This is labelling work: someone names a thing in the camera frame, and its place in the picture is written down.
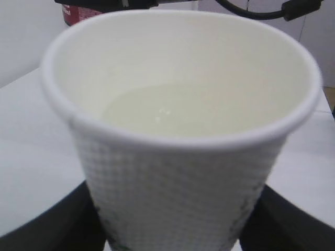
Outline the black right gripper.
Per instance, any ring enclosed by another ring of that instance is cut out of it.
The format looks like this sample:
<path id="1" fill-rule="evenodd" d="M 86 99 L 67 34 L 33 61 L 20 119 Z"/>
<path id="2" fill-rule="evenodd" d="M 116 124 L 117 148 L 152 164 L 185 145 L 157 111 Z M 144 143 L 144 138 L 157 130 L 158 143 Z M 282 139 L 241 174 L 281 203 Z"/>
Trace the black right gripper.
<path id="1" fill-rule="evenodd" d="M 188 0 L 54 0 L 55 3 L 83 7 L 99 12 L 150 9 L 160 4 L 188 2 Z"/>

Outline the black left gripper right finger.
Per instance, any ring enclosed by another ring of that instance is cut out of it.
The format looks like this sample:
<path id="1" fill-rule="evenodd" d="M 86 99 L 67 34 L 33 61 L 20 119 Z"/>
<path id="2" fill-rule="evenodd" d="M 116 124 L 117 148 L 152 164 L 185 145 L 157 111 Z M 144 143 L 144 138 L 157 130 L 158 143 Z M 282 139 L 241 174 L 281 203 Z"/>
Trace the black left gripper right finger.
<path id="1" fill-rule="evenodd" d="M 334 250 L 334 228 L 265 186 L 245 224 L 242 250 Z"/>

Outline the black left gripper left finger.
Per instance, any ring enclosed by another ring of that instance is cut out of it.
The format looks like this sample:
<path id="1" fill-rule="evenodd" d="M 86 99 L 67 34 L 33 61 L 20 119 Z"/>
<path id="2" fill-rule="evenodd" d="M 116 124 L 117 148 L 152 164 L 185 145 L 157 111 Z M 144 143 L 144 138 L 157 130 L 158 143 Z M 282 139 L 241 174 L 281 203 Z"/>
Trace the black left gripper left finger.
<path id="1" fill-rule="evenodd" d="M 1 250 L 103 250 L 105 243 L 86 182 L 43 214 L 1 236 Z"/>

